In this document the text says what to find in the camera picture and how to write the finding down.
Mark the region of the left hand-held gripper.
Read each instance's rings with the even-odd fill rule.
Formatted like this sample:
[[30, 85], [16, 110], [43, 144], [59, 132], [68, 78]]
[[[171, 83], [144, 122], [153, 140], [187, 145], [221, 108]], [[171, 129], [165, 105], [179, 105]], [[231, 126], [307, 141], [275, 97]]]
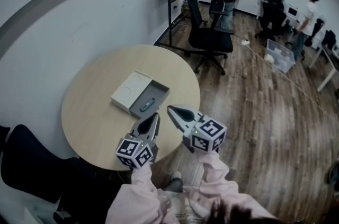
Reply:
[[[138, 120], [131, 134], [120, 139], [115, 155], [123, 165], [131, 169], [141, 169], [146, 163], [153, 163], [159, 148], [155, 140], [158, 136], [160, 115], [156, 112]], [[135, 136], [148, 136], [148, 140]]]

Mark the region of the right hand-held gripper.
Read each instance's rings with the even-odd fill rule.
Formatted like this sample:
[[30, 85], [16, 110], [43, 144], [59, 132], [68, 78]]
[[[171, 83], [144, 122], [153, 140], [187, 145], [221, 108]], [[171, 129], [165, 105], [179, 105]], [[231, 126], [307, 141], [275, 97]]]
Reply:
[[186, 105], [169, 105], [167, 114], [183, 135], [183, 144], [191, 151], [211, 153], [225, 141], [227, 127]]

